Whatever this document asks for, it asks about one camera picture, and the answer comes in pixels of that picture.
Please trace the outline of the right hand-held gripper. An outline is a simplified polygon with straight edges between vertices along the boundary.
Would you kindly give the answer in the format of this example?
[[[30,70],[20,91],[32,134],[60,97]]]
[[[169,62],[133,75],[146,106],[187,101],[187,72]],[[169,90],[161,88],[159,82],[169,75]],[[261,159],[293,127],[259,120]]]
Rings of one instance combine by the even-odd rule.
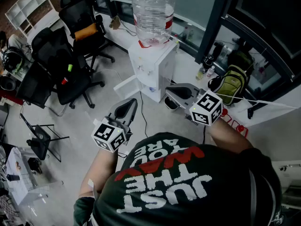
[[[195,124],[212,126],[223,110],[222,99],[218,95],[189,83],[170,85],[166,87],[166,94]]]

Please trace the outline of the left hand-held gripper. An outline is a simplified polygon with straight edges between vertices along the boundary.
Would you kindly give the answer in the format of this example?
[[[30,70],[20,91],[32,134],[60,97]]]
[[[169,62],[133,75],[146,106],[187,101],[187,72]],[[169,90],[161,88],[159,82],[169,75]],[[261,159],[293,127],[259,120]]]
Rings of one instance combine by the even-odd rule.
[[[134,120],[137,107],[138,102],[135,98],[125,99],[113,105],[109,114],[96,124],[91,134],[95,144],[103,150],[116,152],[132,135],[130,124]]]

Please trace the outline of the white water dispenser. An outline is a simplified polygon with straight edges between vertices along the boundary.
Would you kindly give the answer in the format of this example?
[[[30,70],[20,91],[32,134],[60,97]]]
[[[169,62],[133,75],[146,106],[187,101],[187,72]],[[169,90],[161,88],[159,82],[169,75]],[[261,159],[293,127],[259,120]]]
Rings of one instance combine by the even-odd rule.
[[[135,42],[129,47],[128,54],[134,73],[141,83],[141,92],[155,102],[160,102],[165,95],[165,88],[171,84],[176,44],[170,40],[158,46],[142,48]],[[144,71],[138,69],[139,65],[143,65]],[[155,88],[155,91],[151,92],[149,87]]]

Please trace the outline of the person's left forearm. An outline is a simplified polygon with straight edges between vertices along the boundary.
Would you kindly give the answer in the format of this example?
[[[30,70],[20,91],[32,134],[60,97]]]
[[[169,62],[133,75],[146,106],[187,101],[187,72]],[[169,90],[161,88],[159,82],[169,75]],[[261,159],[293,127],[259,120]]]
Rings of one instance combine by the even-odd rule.
[[[94,191],[101,193],[108,178],[115,173],[117,162],[117,152],[100,149],[81,183],[79,198],[93,197]]]

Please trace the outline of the person's right forearm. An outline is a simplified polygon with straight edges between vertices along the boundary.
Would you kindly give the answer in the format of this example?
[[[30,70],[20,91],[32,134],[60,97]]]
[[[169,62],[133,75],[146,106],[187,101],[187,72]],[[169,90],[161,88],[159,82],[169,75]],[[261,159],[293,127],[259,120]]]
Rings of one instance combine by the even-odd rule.
[[[209,134],[217,147],[233,153],[241,153],[246,149],[253,148],[252,144],[244,136],[221,118],[217,119],[209,127]]]

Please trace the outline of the green and black backpack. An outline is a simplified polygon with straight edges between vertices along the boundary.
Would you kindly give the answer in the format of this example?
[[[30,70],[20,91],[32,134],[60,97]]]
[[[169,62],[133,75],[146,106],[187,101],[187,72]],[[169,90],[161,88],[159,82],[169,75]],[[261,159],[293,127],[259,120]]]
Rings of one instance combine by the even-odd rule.
[[[223,76],[217,76],[208,82],[208,88],[218,94],[224,105],[230,106],[241,100],[249,80],[250,77],[243,69],[230,65]]]

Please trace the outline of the yellowish drink bottle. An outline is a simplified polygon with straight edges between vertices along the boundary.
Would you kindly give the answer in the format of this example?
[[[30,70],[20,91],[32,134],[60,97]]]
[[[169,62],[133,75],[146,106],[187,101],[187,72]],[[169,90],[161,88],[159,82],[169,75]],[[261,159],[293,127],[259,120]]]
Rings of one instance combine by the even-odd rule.
[[[206,69],[203,66],[201,66],[196,75],[196,80],[198,81],[201,80],[205,73],[206,73]]]

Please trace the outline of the small black bin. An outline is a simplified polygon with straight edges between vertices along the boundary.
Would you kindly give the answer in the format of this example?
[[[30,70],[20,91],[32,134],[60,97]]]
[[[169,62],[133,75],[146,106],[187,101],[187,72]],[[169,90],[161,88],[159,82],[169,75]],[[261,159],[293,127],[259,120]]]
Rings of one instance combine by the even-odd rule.
[[[169,97],[166,97],[164,99],[164,103],[166,107],[171,111],[175,111],[179,108],[179,106],[174,101],[172,101]]]

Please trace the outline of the clear jug with red trim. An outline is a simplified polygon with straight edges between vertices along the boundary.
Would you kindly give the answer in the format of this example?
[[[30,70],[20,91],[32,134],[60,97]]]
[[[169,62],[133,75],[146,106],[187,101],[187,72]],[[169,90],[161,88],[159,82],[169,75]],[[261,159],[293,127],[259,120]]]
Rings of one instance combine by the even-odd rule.
[[[248,135],[248,128],[244,127],[241,123],[239,123],[237,120],[232,118],[228,114],[228,110],[226,108],[222,109],[221,118],[226,121],[232,128],[235,129],[238,133],[243,135],[245,138],[247,138]]]

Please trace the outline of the black flask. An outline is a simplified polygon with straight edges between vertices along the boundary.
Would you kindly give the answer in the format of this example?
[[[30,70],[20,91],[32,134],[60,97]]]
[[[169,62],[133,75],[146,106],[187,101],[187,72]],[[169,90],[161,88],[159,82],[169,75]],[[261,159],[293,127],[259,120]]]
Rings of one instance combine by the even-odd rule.
[[[203,60],[203,67],[207,71],[208,69],[211,68],[214,62],[214,57],[212,55],[206,56]]]

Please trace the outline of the dark printed t-shirt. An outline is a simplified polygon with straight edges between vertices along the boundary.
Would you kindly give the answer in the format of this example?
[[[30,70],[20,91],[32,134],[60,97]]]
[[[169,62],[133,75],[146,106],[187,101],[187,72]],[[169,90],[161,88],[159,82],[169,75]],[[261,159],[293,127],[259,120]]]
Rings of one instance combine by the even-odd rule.
[[[74,204],[74,226],[268,226],[281,208],[269,157],[173,133],[137,143],[98,196]]]

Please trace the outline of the black folding chair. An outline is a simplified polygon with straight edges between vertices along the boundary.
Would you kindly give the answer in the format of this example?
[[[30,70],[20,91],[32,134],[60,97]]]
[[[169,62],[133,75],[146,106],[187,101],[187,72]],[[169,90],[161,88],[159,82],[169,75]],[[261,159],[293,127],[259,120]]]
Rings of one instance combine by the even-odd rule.
[[[31,125],[20,113],[21,119],[25,122],[26,126],[29,128],[33,134],[32,139],[28,139],[26,143],[32,149],[33,153],[41,161],[45,160],[47,152],[50,152],[60,163],[61,159],[58,158],[50,149],[49,145],[51,142],[59,141],[63,139],[69,139],[70,137],[60,137],[56,132],[54,132],[50,127],[54,124],[45,124],[45,125]],[[51,138],[51,136],[43,129],[44,127],[48,128],[53,134],[56,135],[56,138]]]

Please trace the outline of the orange seat cushion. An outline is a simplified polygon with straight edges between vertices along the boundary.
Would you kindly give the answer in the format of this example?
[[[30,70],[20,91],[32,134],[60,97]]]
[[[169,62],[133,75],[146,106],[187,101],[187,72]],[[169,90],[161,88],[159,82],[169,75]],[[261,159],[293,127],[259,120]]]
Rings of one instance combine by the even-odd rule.
[[[90,26],[75,32],[74,33],[75,41],[83,40],[89,36],[94,35],[97,32],[98,32],[98,30],[96,27],[96,23],[93,23]]]

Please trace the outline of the brown crumpled bag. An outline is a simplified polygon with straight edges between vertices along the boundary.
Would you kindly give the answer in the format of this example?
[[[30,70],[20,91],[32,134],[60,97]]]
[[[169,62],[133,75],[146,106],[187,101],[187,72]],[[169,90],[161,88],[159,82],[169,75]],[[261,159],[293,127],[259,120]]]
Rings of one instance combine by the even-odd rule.
[[[109,27],[113,30],[118,30],[120,28],[121,21],[119,16],[115,16],[112,18]]]

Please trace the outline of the black office chair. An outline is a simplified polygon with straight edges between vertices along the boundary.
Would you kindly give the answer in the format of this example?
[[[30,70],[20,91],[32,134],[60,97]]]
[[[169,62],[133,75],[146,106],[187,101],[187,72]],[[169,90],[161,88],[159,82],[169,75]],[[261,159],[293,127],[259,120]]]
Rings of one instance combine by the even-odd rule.
[[[63,28],[52,31],[45,28],[32,40],[30,69],[26,72],[16,93],[17,98],[28,104],[45,108],[51,93],[55,92],[61,105],[74,109],[75,100],[83,96],[90,108],[94,108],[86,91],[94,86],[104,87],[104,82],[93,82],[92,72],[83,55],[73,51]],[[63,78],[68,82],[62,85]]]
[[[90,71],[94,71],[93,66],[97,56],[110,59],[114,63],[115,58],[103,52],[111,43],[105,37],[103,17],[94,14],[93,6],[87,0],[61,0],[60,6],[62,9],[59,17],[66,24],[73,38],[73,51],[80,53],[85,59],[92,58]],[[96,23],[98,32],[83,40],[75,41],[74,33],[93,23]]]

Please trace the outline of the white side unit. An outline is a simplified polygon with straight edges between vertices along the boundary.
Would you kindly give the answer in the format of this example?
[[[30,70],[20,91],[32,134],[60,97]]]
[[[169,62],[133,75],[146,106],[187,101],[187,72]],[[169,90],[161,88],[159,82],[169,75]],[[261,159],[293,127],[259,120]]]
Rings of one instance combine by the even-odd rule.
[[[301,210],[301,160],[273,161],[282,190],[282,206]]]

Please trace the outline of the large clear water bottle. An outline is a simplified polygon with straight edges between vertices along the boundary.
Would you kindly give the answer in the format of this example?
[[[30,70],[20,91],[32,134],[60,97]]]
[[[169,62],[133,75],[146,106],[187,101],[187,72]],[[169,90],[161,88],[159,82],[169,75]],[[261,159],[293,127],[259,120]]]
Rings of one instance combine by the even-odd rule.
[[[132,7],[136,33],[143,48],[169,40],[175,0],[132,0]]]

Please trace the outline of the grey metal table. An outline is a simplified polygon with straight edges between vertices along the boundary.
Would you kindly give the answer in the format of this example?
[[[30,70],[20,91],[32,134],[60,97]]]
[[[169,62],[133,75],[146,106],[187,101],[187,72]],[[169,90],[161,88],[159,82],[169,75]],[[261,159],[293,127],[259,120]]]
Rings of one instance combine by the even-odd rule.
[[[28,163],[30,158],[38,158],[32,149],[13,147],[4,166],[8,191],[18,206],[27,206],[36,200],[43,200],[56,188],[63,186],[63,181],[48,181],[31,170]]]

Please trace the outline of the dark round container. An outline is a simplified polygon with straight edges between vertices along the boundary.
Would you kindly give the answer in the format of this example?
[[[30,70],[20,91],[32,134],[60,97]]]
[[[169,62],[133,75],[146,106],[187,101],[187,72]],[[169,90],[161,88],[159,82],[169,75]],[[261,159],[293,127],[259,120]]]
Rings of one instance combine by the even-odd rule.
[[[1,76],[0,87],[3,90],[13,91],[16,88],[16,82],[8,76]]]

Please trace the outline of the black helmet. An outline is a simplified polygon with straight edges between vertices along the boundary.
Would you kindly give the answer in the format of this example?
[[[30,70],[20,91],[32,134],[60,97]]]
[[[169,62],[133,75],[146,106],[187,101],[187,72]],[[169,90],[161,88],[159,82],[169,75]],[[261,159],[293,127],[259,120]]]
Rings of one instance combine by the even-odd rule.
[[[16,74],[23,67],[26,57],[21,49],[8,47],[2,57],[4,68],[12,74]]]

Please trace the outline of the white open shelf unit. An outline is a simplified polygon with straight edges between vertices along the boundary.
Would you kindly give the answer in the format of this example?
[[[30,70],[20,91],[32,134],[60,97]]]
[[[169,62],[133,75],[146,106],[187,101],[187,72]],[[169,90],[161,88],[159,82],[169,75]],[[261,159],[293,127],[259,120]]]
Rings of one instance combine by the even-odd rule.
[[[50,0],[17,0],[5,16],[27,39],[59,19]]]

